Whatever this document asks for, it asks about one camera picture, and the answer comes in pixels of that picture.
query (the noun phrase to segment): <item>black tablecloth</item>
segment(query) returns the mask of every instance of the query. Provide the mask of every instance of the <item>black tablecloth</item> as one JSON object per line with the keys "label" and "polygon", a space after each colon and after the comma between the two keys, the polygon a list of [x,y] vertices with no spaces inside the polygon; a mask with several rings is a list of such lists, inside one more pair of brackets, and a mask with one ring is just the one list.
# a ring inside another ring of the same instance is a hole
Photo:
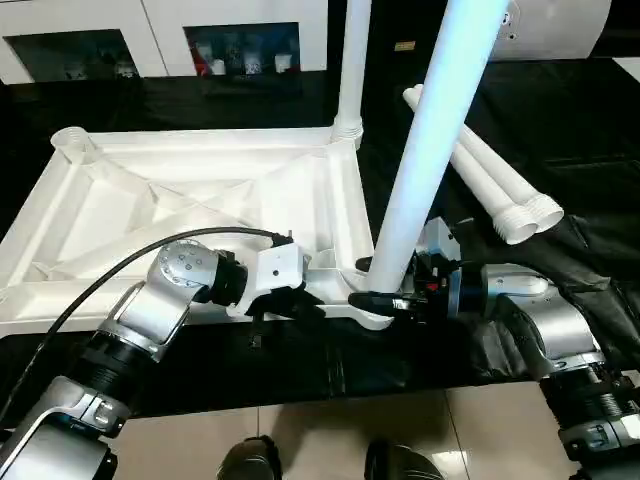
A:
{"label": "black tablecloth", "polygon": [[[412,114],[403,88],[423,78],[407,69],[367,73],[365,136],[358,151],[367,210],[377,235]],[[88,131],[268,128],[331,125],[338,79],[304,73],[286,81],[240,78],[146,79],[29,85],[0,91],[10,122],[0,152],[11,181],[0,210],[9,227],[50,158],[60,128]],[[554,229],[508,247],[451,171],[431,216],[443,216],[463,256],[520,262],[558,282],[584,311],[608,357],[640,363],[640,85],[611,60],[493,64],[467,123],[540,190],[565,208]],[[249,347],[249,325],[189,326],[145,390],[139,415],[363,396],[527,378],[500,319],[434,318],[369,332],[350,320],[322,325],[273,322],[264,347]],[[11,412],[18,418],[49,379],[63,372],[87,334],[61,334]],[[38,335],[0,340],[4,398]]]}

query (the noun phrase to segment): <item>white cabinet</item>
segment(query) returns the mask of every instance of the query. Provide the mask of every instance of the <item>white cabinet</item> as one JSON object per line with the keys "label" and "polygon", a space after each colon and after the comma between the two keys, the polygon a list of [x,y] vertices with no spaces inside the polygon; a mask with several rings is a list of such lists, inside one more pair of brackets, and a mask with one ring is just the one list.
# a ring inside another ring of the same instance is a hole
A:
{"label": "white cabinet", "polygon": [[169,75],[327,68],[328,0],[143,2]]}
{"label": "white cabinet", "polygon": [[167,75],[140,0],[0,2],[0,37],[6,84]]}

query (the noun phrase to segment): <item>white pole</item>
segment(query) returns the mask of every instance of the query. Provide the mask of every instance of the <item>white pole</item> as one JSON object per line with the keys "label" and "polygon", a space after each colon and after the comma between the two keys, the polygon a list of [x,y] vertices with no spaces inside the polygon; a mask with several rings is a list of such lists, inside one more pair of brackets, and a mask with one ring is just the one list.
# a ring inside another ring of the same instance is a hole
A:
{"label": "white pole", "polygon": [[529,211],[514,203],[460,143],[453,149],[451,165],[491,216],[493,227],[505,242],[515,245],[536,233],[538,224]]}
{"label": "white pole", "polygon": [[509,0],[449,0],[367,276],[400,288]]}
{"label": "white pole", "polygon": [[514,202],[529,210],[538,224],[538,233],[562,220],[564,210],[553,198],[536,190],[466,125],[460,131],[460,143]]}
{"label": "white pole", "polygon": [[362,138],[362,86],[367,60],[371,0],[348,0],[344,27],[342,74],[338,114],[333,123],[332,139],[352,139],[356,147]]}

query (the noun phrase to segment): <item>floor tile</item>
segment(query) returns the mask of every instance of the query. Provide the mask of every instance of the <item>floor tile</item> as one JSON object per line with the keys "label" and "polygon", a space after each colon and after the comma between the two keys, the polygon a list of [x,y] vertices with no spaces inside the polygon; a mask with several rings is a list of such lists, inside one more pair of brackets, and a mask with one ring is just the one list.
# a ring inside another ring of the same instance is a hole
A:
{"label": "floor tile", "polygon": [[258,431],[257,408],[130,420],[111,445],[116,480],[215,479],[229,449]]}
{"label": "floor tile", "polygon": [[570,462],[537,383],[447,391],[471,480],[567,480]]}
{"label": "floor tile", "polygon": [[361,479],[376,438],[411,446],[449,480],[468,478],[442,391],[260,407],[259,428],[288,480]]}

